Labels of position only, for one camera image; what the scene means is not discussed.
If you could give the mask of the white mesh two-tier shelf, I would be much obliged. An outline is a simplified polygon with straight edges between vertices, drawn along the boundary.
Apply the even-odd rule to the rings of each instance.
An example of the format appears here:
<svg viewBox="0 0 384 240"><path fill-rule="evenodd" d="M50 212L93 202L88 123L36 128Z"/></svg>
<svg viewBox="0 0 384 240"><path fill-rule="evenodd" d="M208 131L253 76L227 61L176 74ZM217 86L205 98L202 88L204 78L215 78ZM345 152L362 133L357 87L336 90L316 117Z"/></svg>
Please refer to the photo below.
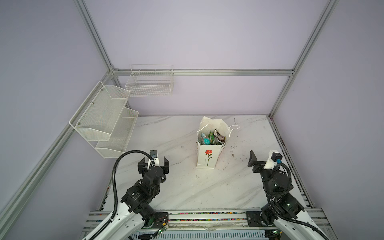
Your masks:
<svg viewBox="0 0 384 240"><path fill-rule="evenodd" d="M131 139L139 112L128 108L130 92L98 82L69 125L104 159L122 155Z"/></svg>

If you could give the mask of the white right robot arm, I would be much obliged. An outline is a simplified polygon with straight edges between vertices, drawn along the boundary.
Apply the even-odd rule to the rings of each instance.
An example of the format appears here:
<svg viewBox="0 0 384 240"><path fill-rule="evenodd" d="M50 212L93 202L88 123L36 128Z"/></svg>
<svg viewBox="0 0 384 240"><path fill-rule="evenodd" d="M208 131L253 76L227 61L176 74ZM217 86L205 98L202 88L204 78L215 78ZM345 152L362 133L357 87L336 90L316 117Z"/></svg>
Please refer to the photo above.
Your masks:
<svg viewBox="0 0 384 240"><path fill-rule="evenodd" d="M276 227L291 240L328 240L304 206L291 194L293 174L279 152L270 151L259 161L250 151L248 167L260 174L267 204L260 211L247 211L249 227Z"/></svg>

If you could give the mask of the green yellow Fox's candy bag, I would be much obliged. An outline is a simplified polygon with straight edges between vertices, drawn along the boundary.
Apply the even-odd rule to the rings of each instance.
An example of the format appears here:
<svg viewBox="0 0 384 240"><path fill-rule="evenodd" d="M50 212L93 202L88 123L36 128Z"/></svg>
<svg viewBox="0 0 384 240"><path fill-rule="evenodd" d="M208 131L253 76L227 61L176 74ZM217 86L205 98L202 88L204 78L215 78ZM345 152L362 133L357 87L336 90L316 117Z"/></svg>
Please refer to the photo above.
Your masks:
<svg viewBox="0 0 384 240"><path fill-rule="evenodd" d="M211 145L216 145L215 135L211 131L209 132L208 138Z"/></svg>

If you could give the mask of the white flowered paper bag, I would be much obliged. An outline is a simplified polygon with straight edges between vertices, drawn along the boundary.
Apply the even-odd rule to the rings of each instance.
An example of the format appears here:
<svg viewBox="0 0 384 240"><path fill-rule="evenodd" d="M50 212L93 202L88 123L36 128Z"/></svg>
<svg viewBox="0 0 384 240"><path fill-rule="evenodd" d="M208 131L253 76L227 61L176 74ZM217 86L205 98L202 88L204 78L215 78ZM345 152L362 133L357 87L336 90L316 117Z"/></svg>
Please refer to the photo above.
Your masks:
<svg viewBox="0 0 384 240"><path fill-rule="evenodd" d="M239 128L228 126L222 119L203 117L197 131L197 168L214 169L233 130Z"/></svg>

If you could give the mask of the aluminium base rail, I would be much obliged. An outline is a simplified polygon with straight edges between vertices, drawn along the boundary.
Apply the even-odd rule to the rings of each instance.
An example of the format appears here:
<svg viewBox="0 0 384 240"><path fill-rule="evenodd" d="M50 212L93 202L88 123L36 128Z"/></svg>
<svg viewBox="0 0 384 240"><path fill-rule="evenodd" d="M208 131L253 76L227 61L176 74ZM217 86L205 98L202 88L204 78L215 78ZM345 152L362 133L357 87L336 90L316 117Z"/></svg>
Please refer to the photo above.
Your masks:
<svg viewBox="0 0 384 240"><path fill-rule="evenodd" d="M306 208L305 211L312 218L311 225L330 233L333 228L321 208ZM83 227L83 233L91 232L110 212L90 212ZM155 214L149 229L159 229L168 225L170 230L224 230L239 228L273 229L275 225L268 226L262 223L261 209L249 210L223 210L223 211L168 211Z"/></svg>

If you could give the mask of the aluminium frame post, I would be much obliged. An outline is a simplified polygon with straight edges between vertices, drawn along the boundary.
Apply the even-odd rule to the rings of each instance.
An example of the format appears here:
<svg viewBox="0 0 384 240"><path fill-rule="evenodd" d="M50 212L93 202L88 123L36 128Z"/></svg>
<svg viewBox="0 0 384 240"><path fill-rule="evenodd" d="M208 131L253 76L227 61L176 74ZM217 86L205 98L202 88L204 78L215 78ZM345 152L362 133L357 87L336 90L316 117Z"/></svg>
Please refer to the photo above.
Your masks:
<svg viewBox="0 0 384 240"><path fill-rule="evenodd" d="M108 56L108 53L103 45L102 39L97 31L96 25L91 17L90 11L86 5L86 2L83 0L74 0L74 3L80 13L80 16L83 19L83 22L93 40L98 53L102 59L102 62L106 66L109 72L114 71L114 66Z"/></svg>

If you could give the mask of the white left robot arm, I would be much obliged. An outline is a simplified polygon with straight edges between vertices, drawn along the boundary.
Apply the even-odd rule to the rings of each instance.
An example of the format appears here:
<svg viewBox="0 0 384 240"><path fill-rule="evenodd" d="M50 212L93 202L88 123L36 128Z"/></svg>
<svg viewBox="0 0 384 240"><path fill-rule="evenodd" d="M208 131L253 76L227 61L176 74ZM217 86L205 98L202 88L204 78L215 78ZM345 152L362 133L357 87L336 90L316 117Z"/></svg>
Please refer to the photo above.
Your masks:
<svg viewBox="0 0 384 240"><path fill-rule="evenodd" d="M138 162L142 178L130 187L122 197L114 196L113 211L88 235L85 240L125 240L143 227L154 223L155 210L150 206L160 193L160 184L169 173L166 158L151 156Z"/></svg>

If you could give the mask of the brown chocolate bar wrapper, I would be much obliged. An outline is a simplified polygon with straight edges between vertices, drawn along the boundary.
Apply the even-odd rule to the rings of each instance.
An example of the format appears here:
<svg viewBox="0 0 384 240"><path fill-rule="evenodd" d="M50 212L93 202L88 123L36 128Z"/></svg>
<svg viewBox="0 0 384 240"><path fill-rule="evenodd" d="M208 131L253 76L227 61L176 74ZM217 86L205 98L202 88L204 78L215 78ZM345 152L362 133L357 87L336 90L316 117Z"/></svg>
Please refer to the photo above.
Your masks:
<svg viewBox="0 0 384 240"><path fill-rule="evenodd" d="M215 145L223 145L226 142L226 137L221 135L217 129L213 132Z"/></svg>

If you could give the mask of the teal green Fox's candy bag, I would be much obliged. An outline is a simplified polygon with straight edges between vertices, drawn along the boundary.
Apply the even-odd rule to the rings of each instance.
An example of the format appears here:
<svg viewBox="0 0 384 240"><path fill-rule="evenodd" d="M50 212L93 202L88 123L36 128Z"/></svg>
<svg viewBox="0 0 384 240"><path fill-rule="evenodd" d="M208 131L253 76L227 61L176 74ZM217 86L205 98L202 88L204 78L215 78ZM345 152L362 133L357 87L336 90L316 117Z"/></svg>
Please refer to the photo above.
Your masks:
<svg viewBox="0 0 384 240"><path fill-rule="evenodd" d="M210 138L207 135L205 135L204 133L200 133L199 141L200 141L201 145L210 145L211 144Z"/></svg>

